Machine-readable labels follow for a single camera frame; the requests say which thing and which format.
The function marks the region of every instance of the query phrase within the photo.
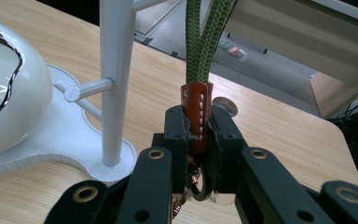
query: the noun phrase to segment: metal ring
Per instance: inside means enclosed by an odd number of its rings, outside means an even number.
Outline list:
[[[73,195],[73,200],[77,203],[86,203],[95,198],[98,194],[98,189],[94,186],[87,185],[78,188]]]
[[[347,187],[336,188],[336,194],[349,203],[358,203],[358,192]]]
[[[264,151],[261,151],[261,150],[252,150],[251,151],[251,155],[256,158],[256,159],[260,159],[260,160],[263,160],[267,157],[267,153],[265,153]]]
[[[164,157],[164,152],[162,152],[160,150],[152,150],[152,151],[149,151],[149,153],[147,153],[147,157],[152,160],[158,160],[158,159]]]

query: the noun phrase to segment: gray floor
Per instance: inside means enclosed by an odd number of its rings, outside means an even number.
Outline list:
[[[205,15],[208,1],[202,1],[201,17]],[[186,59],[185,37],[186,1],[182,1],[171,14],[162,21],[146,39],[148,46]],[[143,36],[136,36],[144,41]],[[223,33],[221,39],[228,40],[249,54],[241,62],[223,49],[217,48],[213,56],[215,63],[211,72],[227,78],[251,90],[263,93],[271,98],[294,106],[312,115],[320,116],[310,85],[310,76],[316,73],[300,63],[284,58],[264,48],[231,35]]]

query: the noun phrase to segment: green rope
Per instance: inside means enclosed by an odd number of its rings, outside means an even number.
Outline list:
[[[186,6],[186,82],[208,83],[216,42],[223,29],[231,0],[214,0],[200,36],[200,0],[187,0]]]

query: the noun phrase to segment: wooden table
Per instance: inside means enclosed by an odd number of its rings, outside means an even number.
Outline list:
[[[46,63],[81,83],[99,78],[98,27],[33,0],[0,0],[0,22],[25,37]],[[180,104],[185,69],[183,62],[134,44],[124,137],[138,152],[163,131],[165,110]],[[237,105],[234,119],[248,144],[272,151],[301,184],[316,190],[334,179],[358,185],[343,135],[333,124],[224,78],[210,80],[214,96]],[[100,106],[99,95],[89,99]],[[0,174],[0,223],[42,223],[62,193],[84,179],[77,169],[53,162]],[[216,203],[187,202],[174,223],[240,222],[232,196],[214,198]]]

